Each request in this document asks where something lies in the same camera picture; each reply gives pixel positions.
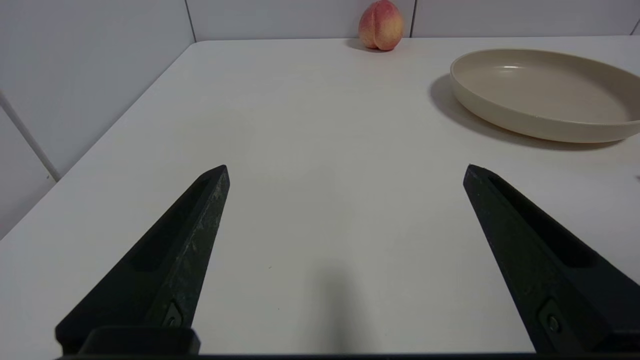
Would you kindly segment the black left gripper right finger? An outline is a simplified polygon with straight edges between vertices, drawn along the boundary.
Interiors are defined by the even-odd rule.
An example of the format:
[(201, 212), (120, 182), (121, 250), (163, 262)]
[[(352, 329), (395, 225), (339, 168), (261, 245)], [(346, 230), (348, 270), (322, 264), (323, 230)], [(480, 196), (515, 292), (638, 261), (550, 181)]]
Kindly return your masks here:
[(639, 353), (638, 283), (498, 174), (462, 185), (537, 353)]

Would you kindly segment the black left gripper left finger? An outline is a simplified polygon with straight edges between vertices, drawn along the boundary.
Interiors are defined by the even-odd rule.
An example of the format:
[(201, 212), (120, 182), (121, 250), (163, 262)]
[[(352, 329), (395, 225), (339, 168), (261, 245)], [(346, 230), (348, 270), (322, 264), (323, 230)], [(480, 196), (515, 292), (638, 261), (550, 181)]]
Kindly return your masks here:
[(55, 327), (63, 354), (198, 354), (192, 329), (230, 177), (202, 173)]

